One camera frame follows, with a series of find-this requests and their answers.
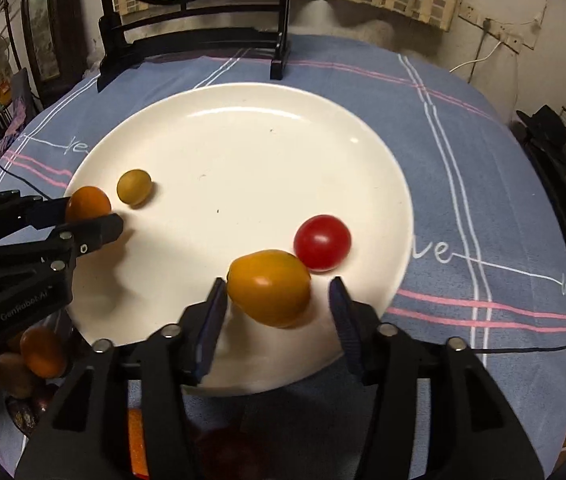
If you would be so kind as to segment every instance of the metal screw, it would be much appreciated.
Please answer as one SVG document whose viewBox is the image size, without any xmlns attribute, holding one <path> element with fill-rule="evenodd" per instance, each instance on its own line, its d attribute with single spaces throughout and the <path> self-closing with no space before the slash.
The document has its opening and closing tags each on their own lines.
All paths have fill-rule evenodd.
<svg viewBox="0 0 566 480">
<path fill-rule="evenodd" d="M 65 263 L 62 262 L 61 260 L 55 260 L 52 262 L 52 265 L 50 265 L 50 267 L 52 267 L 52 270 L 55 271 L 60 271 L 63 270 L 65 268 Z"/>
<path fill-rule="evenodd" d="M 161 329 L 161 335 L 163 337 L 176 337 L 178 334 L 181 333 L 181 327 L 179 327 L 176 323 L 171 323 L 169 325 L 165 325 Z"/>
<path fill-rule="evenodd" d="M 107 352 L 112 346 L 114 346 L 114 343 L 109 339 L 98 339 L 94 342 L 92 348 L 97 354 L 102 354 L 103 352 Z"/>
<path fill-rule="evenodd" d="M 392 337 L 399 333 L 399 329 L 391 323 L 381 323 L 377 327 L 377 331 L 385 337 Z"/>
<path fill-rule="evenodd" d="M 448 341 L 448 345 L 450 345 L 450 348 L 454 349 L 454 351 L 456 352 L 465 350 L 468 347 L 466 342 L 463 341 L 463 339 L 461 339 L 460 337 L 451 337 Z"/>
</svg>

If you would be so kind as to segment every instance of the black cable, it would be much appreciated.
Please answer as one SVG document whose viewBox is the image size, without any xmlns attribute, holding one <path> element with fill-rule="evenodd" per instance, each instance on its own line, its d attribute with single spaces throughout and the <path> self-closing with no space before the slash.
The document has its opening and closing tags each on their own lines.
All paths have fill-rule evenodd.
<svg viewBox="0 0 566 480">
<path fill-rule="evenodd" d="M 532 347 L 532 348 L 475 348 L 475 354 L 526 354 L 529 352 L 559 352 L 566 350 L 565 346 L 555 346 L 550 348 Z"/>
<path fill-rule="evenodd" d="M 18 176 L 16 174 L 13 174 L 11 171 L 7 171 L 4 167 L 2 167 L 0 165 L 0 168 L 7 173 L 8 175 L 14 177 L 14 178 L 18 178 L 20 181 L 24 182 L 25 184 L 27 184 L 29 187 L 31 187 L 34 191 L 36 191 L 39 195 L 41 195 L 43 198 L 45 198 L 46 200 L 51 200 L 50 197 L 48 197 L 45 193 L 43 193 L 38 187 L 34 186 L 34 184 L 32 184 L 31 182 L 29 182 L 27 179 L 24 179 L 21 176 Z"/>
</svg>

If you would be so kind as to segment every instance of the dark red object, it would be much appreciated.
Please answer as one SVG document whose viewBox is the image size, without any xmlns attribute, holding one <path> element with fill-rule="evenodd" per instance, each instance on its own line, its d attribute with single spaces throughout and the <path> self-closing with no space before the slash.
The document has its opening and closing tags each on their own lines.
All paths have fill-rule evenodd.
<svg viewBox="0 0 566 480">
<path fill-rule="evenodd" d="M 331 215 L 314 216 L 298 228 L 294 252 L 309 269 L 325 272 L 336 268 L 352 247 L 349 229 Z"/>
<path fill-rule="evenodd" d="M 210 431 L 197 447 L 205 480 L 265 480 L 262 450 L 237 429 Z"/>
</svg>

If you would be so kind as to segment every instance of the small yellow fruit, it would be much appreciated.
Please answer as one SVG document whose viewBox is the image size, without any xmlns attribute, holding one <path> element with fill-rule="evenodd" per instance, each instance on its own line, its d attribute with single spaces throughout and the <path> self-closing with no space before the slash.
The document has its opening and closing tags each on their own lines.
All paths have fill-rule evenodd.
<svg viewBox="0 0 566 480">
<path fill-rule="evenodd" d="M 121 202 L 131 206 L 143 203 L 151 192 L 152 178 L 143 170 L 127 171 L 116 185 L 116 194 Z"/>
<path fill-rule="evenodd" d="M 305 311 L 310 301 L 310 280 L 310 273 L 293 254 L 259 251 L 232 262 L 227 294 L 252 319 L 285 328 Z"/>
</svg>

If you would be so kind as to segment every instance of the orange object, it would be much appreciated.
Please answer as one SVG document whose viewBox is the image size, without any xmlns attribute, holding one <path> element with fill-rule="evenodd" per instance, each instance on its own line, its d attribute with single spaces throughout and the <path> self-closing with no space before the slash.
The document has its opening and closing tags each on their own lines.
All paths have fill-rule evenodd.
<svg viewBox="0 0 566 480">
<path fill-rule="evenodd" d="M 67 368 L 60 337 L 44 326 L 25 330 L 20 338 L 20 353 L 28 368 L 44 379 L 60 377 Z"/>
<path fill-rule="evenodd" d="M 129 454 L 132 458 L 132 473 L 138 478 L 147 480 L 150 478 L 150 473 L 147 470 L 141 410 L 127 410 L 127 430 L 129 433 Z"/>
<path fill-rule="evenodd" d="M 264 325 L 293 325 L 310 301 L 310 273 L 293 254 L 276 249 L 237 258 L 227 273 L 227 294 Z"/>
<path fill-rule="evenodd" d="M 109 215 L 111 212 L 112 205 L 109 198 L 101 189 L 95 186 L 83 186 L 74 192 L 67 203 L 65 221 L 90 220 Z"/>
</svg>

